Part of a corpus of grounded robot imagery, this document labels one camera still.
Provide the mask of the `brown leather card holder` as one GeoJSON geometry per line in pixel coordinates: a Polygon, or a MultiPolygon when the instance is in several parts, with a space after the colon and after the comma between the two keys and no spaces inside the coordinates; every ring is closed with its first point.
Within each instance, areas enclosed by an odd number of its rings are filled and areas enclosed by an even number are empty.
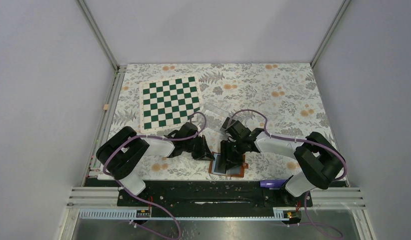
{"type": "Polygon", "coordinates": [[[245,174],[245,169],[249,167],[249,165],[246,163],[246,156],[243,154],[241,158],[241,165],[234,166],[229,169],[226,169],[226,168],[219,169],[217,166],[217,163],[220,161],[220,153],[212,152],[212,155],[214,159],[210,161],[209,168],[208,168],[209,174],[224,176],[224,177],[243,178],[245,174]]]}

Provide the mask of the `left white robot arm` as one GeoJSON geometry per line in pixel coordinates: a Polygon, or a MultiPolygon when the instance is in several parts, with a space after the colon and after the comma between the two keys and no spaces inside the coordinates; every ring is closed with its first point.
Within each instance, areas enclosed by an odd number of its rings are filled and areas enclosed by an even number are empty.
{"type": "Polygon", "coordinates": [[[95,156],[103,165],[103,173],[128,190],[129,199],[141,206],[148,201],[149,193],[135,171],[136,165],[144,156],[174,158],[182,153],[190,153],[196,161],[213,160],[206,137],[200,132],[190,122],[164,136],[140,135],[132,127],[125,126],[100,146],[95,156]]]}

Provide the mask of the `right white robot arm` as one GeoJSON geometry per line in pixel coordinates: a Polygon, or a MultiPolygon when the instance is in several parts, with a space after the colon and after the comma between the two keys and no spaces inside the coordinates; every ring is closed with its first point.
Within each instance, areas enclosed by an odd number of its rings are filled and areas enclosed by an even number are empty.
{"type": "Polygon", "coordinates": [[[285,135],[271,135],[263,128],[250,130],[238,120],[226,119],[222,129],[228,136],[220,143],[219,167],[241,165],[245,153],[272,153],[298,162],[301,172],[283,185],[280,199],[293,206],[300,196],[312,189],[326,190],[344,168],[340,153],[320,133],[313,131],[304,139],[285,135]]]}

